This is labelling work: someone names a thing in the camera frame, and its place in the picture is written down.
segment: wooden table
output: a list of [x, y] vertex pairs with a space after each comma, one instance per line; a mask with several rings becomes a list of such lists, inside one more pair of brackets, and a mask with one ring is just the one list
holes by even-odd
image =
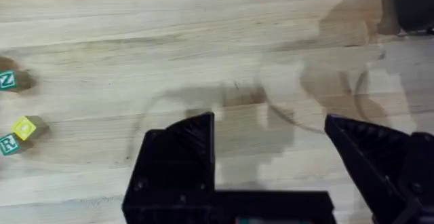
[[216, 113], [221, 189], [328, 190], [370, 211], [323, 133], [326, 113], [434, 132], [434, 41], [397, 37], [389, 0], [0, 0], [0, 132], [50, 131], [0, 157], [2, 223], [124, 223], [144, 133]]

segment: black object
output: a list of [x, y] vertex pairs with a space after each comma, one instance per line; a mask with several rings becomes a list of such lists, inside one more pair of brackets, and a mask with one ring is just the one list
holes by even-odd
[[336, 223], [325, 191], [216, 191], [214, 164], [213, 113], [148, 131], [123, 201], [127, 223]]
[[[375, 223], [434, 223], [434, 136], [339, 115], [327, 116], [325, 132]], [[327, 192], [216, 191], [212, 113], [146, 133], [122, 209], [128, 224], [336, 223]]]
[[395, 9], [403, 30], [433, 34], [434, 0], [395, 0]]
[[325, 131], [379, 224], [434, 223], [434, 137], [329, 115]]

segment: wooden block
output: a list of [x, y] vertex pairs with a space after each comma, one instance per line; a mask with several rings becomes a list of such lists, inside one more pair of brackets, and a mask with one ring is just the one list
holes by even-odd
[[22, 140], [35, 139], [45, 131], [47, 125], [38, 116], [23, 116], [12, 126], [12, 131]]
[[20, 150], [18, 139], [11, 133], [0, 138], [0, 150], [3, 155], [11, 155]]
[[18, 87], [16, 73], [13, 70], [8, 70], [0, 73], [0, 90], [8, 90]]
[[8, 70], [0, 73], [0, 90], [21, 92], [31, 87], [31, 78], [27, 72]]

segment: table surface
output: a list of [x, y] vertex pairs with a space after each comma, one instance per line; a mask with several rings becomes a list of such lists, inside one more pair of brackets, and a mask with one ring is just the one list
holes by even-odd
[[434, 132], [434, 41], [398, 32], [390, 0], [0, 0], [0, 64], [35, 81], [0, 132], [50, 127], [0, 157], [1, 222], [124, 223], [144, 133], [213, 111], [219, 189], [327, 190], [369, 223], [323, 122]]

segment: yellow block face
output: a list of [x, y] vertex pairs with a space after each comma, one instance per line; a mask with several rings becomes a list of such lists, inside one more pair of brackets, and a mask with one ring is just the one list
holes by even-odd
[[26, 140], [35, 130], [36, 126], [25, 116], [21, 117], [12, 127], [12, 131], [22, 140]]

